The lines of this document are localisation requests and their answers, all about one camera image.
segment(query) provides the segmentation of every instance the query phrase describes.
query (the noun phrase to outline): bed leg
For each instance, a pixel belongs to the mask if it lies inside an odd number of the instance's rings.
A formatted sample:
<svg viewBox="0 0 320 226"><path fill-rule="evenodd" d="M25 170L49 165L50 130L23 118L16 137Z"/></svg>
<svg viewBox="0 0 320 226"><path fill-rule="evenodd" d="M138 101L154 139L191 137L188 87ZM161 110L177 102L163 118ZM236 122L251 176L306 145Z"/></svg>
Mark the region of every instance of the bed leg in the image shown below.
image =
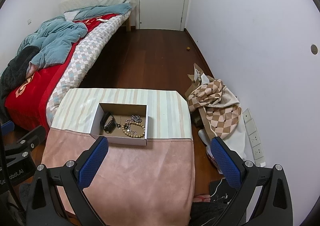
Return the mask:
<svg viewBox="0 0 320 226"><path fill-rule="evenodd" d="M130 17L125 21L127 32L131 31Z"/></svg>

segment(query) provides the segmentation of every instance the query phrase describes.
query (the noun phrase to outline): blue gripper pad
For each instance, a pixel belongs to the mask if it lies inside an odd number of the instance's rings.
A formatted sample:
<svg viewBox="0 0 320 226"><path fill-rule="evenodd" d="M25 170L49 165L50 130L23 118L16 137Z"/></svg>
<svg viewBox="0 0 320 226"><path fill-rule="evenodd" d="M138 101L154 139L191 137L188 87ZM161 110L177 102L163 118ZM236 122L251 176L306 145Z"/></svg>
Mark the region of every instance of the blue gripper pad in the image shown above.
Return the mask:
<svg viewBox="0 0 320 226"><path fill-rule="evenodd" d="M240 189L242 184L240 170L216 138L211 141L210 149L228 184L232 188Z"/></svg>
<svg viewBox="0 0 320 226"><path fill-rule="evenodd" d="M14 130L14 123L12 121L6 122L4 125L1 126L2 135L6 135L9 132Z"/></svg>
<svg viewBox="0 0 320 226"><path fill-rule="evenodd" d="M108 153L109 145L107 138L103 137L82 168L79 170L78 185L81 190L90 186L102 161Z"/></svg>

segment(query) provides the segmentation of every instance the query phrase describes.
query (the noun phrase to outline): beaded bracelet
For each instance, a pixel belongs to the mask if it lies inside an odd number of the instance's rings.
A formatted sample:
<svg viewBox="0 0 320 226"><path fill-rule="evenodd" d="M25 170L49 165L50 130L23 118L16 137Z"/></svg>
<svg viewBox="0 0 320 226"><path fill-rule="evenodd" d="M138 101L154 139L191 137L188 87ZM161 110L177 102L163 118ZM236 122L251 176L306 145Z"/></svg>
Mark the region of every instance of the beaded bracelet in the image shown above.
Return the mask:
<svg viewBox="0 0 320 226"><path fill-rule="evenodd" d="M133 131L131 128L130 128L130 125L137 125L137 126L140 126L143 128L143 133L141 135L136 135L137 132ZM127 121L126 123L124 123L122 125L122 131L124 132L124 134L126 134L127 136L131 137L131 138L143 138L145 133L146 133L146 128L144 127L144 125L142 125L140 122L135 122L135 121Z"/></svg>

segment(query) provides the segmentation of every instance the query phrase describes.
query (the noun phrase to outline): brown checkered cloth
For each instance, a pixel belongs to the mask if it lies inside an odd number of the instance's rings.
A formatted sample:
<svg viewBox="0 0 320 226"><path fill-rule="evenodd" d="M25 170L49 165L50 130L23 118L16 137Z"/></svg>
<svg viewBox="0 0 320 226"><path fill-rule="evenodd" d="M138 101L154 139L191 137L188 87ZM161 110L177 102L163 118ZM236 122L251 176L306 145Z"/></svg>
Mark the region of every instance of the brown checkered cloth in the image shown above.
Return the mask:
<svg viewBox="0 0 320 226"><path fill-rule="evenodd" d="M187 101L190 112L205 108L210 129L222 139L233 132L241 117L240 104L228 104L229 97L224 95L225 89L226 86L220 79L214 80L199 86Z"/></svg>

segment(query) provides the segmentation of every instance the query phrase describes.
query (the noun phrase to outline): cardboard box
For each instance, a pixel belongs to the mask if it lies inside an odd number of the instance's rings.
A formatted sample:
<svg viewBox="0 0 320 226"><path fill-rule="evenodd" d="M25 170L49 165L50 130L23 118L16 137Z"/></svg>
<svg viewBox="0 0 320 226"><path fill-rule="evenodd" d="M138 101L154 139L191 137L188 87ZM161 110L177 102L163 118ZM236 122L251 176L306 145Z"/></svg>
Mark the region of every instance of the cardboard box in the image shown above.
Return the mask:
<svg viewBox="0 0 320 226"><path fill-rule="evenodd" d="M123 133L122 128L117 127L111 133L106 133L100 127L100 121L105 112L111 112L116 123L123 125L126 120L130 120L132 115L139 115L142 124L145 126L146 132L144 138L131 138ZM143 133L143 128L137 125L131 125L131 129L137 132L137 135ZM99 103L96 114L92 123L91 136L97 139L99 136L105 136L109 143L125 144L125 145L147 145L148 134L148 106L133 104L107 104Z"/></svg>

